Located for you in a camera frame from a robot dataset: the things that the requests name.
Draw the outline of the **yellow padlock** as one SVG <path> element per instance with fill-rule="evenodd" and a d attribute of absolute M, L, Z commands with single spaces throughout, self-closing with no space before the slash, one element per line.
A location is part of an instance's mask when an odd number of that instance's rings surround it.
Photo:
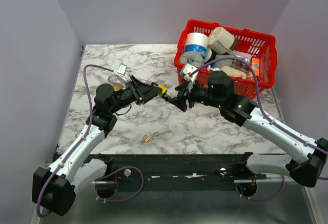
<path fill-rule="evenodd" d="M 152 82 L 151 85 L 161 89 L 161 92 L 159 93 L 160 97 L 164 97 L 167 94 L 168 89 L 165 86 L 163 86 L 162 84 L 157 84 L 155 82 Z"/>

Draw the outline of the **small brass long-shackle padlock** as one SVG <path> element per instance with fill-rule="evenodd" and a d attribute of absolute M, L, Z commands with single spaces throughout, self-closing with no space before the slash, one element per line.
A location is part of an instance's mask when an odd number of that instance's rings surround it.
<path fill-rule="evenodd" d="M 145 134 L 143 137 L 142 137 L 142 140 L 144 142 L 149 142 L 151 140 L 155 140 L 158 136 L 160 135 L 160 132 L 154 132 L 153 134 L 151 135 L 147 135 Z"/>

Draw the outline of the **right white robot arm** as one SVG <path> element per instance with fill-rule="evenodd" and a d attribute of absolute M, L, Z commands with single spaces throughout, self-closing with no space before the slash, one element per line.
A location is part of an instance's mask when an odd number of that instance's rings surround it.
<path fill-rule="evenodd" d="M 236 165 L 236 174 L 243 179 L 253 174 L 278 174 L 313 188 L 327 160 L 327 140 L 301 135 L 272 118 L 259 104 L 234 91 L 234 82 L 223 71 L 208 76 L 208 87 L 185 81 L 176 88 L 177 96 L 170 103 L 182 111 L 195 103 L 219 109 L 226 120 L 263 136 L 281 148 L 284 155 L 250 153 Z"/>

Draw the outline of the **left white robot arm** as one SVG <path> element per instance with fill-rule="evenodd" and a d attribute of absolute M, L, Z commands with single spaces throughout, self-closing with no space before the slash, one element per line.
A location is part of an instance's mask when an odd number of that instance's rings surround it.
<path fill-rule="evenodd" d="M 111 165 L 93 159 L 85 160 L 114 128 L 116 112 L 132 103 L 145 104 L 162 91 L 131 76 L 124 89 L 115 91 L 111 84 L 97 87 L 86 125 L 71 146 L 48 168 L 33 174 L 32 201 L 59 216 L 72 207 L 77 194 L 97 178 L 109 180 L 114 173 Z"/>

